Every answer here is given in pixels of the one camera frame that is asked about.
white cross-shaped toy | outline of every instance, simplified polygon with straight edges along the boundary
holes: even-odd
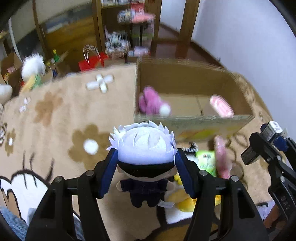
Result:
[[[27,110],[27,105],[30,103],[30,101],[31,101],[30,97],[24,98],[24,102],[23,102],[24,105],[22,105],[19,109],[20,113],[25,112]]]
[[[91,81],[86,84],[88,90],[95,90],[100,88],[101,92],[105,94],[108,90],[107,83],[113,82],[113,75],[109,74],[103,77],[101,74],[96,76],[96,81]]]

doll tag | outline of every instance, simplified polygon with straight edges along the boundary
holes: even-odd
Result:
[[[159,200],[157,206],[164,207],[164,208],[172,208],[175,205],[173,202],[165,202],[163,200]]]

brown flower print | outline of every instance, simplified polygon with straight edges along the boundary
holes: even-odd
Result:
[[[42,101],[38,101],[35,106],[35,111],[37,116],[34,119],[35,123],[42,123],[44,127],[50,125],[52,120],[53,110],[58,108],[63,103],[63,99],[57,96],[56,94],[52,94],[51,92],[47,92]]]
[[[13,153],[13,145],[15,142],[15,129],[13,129],[11,132],[8,132],[6,143],[5,143],[5,151],[7,152],[7,156]]]
[[[75,162],[83,162],[86,170],[94,169],[97,162],[105,160],[106,149],[110,146],[109,133],[100,133],[95,124],[86,126],[84,131],[75,130],[72,142],[69,157]]]

white-haired plush doll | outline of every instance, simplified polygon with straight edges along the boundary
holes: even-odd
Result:
[[[155,207],[161,194],[174,189],[166,178],[177,173],[175,166],[176,143],[173,132],[152,121],[114,127],[109,149],[118,150],[118,171],[129,179],[121,180],[116,187],[131,194],[131,202],[141,207],[147,201]]]

pink plush toy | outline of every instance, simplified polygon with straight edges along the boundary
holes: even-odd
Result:
[[[146,86],[143,95],[139,97],[139,108],[147,115],[170,115],[170,105],[161,100],[158,93],[151,86]]]
[[[219,177],[229,179],[230,171],[232,169],[232,161],[227,158],[225,141],[221,136],[215,136],[214,150],[216,156],[216,168]]]

